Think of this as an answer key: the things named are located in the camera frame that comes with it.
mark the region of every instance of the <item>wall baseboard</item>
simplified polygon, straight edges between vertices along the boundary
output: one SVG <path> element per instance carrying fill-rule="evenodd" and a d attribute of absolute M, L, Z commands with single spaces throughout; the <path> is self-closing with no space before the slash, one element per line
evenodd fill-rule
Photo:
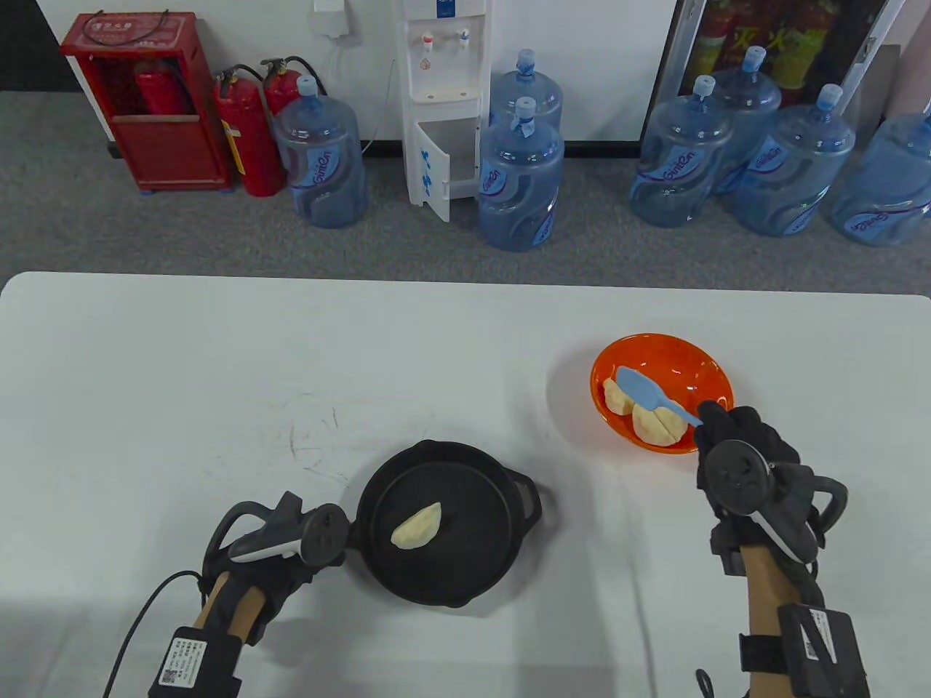
<path fill-rule="evenodd" d="M 120 160 L 123 154 L 115 141 L 107 143 L 107 151 L 113 159 Z M 376 141 L 366 151 L 366 157 L 402 157 L 401 141 Z M 637 141 L 566 141 L 566 157 L 578 158 L 638 158 L 640 144 Z"/>

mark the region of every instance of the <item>blue spatula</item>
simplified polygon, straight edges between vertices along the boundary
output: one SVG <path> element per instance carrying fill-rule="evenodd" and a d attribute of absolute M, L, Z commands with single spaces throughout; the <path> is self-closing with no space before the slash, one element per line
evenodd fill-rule
<path fill-rule="evenodd" d="M 666 393 L 663 392 L 661 387 L 639 371 L 622 366 L 617 370 L 617 387 L 627 393 L 627 397 L 650 412 L 665 407 L 678 414 L 692 426 L 701 426 L 700 419 L 686 412 L 666 397 Z"/>

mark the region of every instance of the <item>water dispenser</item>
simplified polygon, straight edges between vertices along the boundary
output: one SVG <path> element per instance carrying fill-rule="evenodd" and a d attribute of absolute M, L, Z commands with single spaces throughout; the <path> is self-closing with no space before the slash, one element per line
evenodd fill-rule
<path fill-rule="evenodd" d="M 492 0 L 395 0 L 408 193 L 444 221 L 450 199 L 479 189 L 491 12 Z"/>

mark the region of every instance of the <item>blue water jug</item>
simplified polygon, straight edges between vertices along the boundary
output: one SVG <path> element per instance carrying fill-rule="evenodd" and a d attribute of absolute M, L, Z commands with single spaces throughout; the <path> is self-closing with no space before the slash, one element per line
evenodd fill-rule
<path fill-rule="evenodd" d="M 887 247 L 911 239 L 931 209 L 931 115 L 886 121 L 834 185 L 826 218 L 842 235 Z"/>
<path fill-rule="evenodd" d="M 517 100 L 531 97 L 536 102 L 536 122 L 546 121 L 560 130 L 562 88 L 551 77 L 536 71 L 536 54 L 529 48 L 518 53 L 517 70 L 497 75 L 492 81 L 492 104 L 488 114 L 490 126 L 514 118 Z"/>
<path fill-rule="evenodd" d="M 692 95 L 653 109 L 630 188 L 630 206 L 645 221 L 678 228 L 705 205 L 731 139 L 731 118 L 708 97 L 714 78 L 699 75 Z"/>
<path fill-rule="evenodd" d="M 766 49 L 751 46 L 739 68 L 718 71 L 712 77 L 716 85 L 711 98 L 731 115 L 734 134 L 724 148 L 714 194 L 730 194 L 737 188 L 752 154 L 760 149 L 762 140 L 782 103 L 782 92 L 776 82 L 762 74 Z"/>
<path fill-rule="evenodd" d="M 842 95 L 840 86 L 828 84 L 815 106 L 776 115 L 734 194 L 737 219 L 754 233 L 796 235 L 815 215 L 857 140 L 834 113 Z"/>
<path fill-rule="evenodd" d="M 358 221 L 369 199 L 352 109 L 317 92 L 317 80 L 299 77 L 301 98 L 275 118 L 275 139 L 297 212 L 318 228 Z"/>
<path fill-rule="evenodd" d="M 481 140 L 479 229 L 491 245 L 512 252 L 546 242 L 556 217 L 565 145 L 535 114 L 533 98 L 520 97 L 511 122 Z"/>

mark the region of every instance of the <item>dumpling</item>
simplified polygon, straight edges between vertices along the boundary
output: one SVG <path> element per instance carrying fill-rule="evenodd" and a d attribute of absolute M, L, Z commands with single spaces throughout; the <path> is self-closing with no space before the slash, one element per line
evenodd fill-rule
<path fill-rule="evenodd" d="M 443 517 L 439 502 L 425 506 L 391 534 L 391 544 L 401 550 L 413 550 L 428 544 L 439 532 Z"/>
<path fill-rule="evenodd" d="M 634 405 L 633 422 L 634 434 L 641 441 L 654 446 L 672 446 L 679 443 L 689 428 L 688 422 L 671 409 L 658 408 L 650 412 L 640 405 Z"/>
<path fill-rule="evenodd" d="M 601 387 L 604 388 L 604 404 L 607 405 L 610 411 L 622 417 L 627 417 L 633 411 L 634 401 L 618 387 L 613 378 L 604 379 Z"/>

